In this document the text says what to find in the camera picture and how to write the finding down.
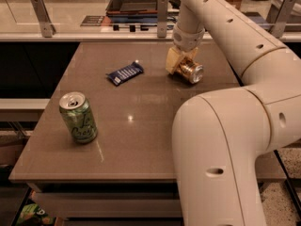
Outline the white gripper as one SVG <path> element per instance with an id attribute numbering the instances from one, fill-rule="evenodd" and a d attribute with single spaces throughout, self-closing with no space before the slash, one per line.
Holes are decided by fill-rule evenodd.
<path id="1" fill-rule="evenodd" d="M 173 74 L 179 64 L 186 58 L 194 59 L 200 42 L 203 39 L 205 29 L 202 28 L 197 33 L 184 32 L 177 24 L 173 28 L 173 42 L 172 46 L 166 56 L 166 70 Z"/>

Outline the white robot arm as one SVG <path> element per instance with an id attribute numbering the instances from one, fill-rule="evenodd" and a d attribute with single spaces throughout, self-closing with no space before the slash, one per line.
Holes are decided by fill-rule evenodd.
<path id="1" fill-rule="evenodd" d="M 196 55 L 205 32 L 243 84 L 197 95 L 176 113 L 172 152 L 184 225 L 266 226 L 255 161 L 301 138 L 301 62 L 225 0 L 181 0 L 169 73 Z"/>

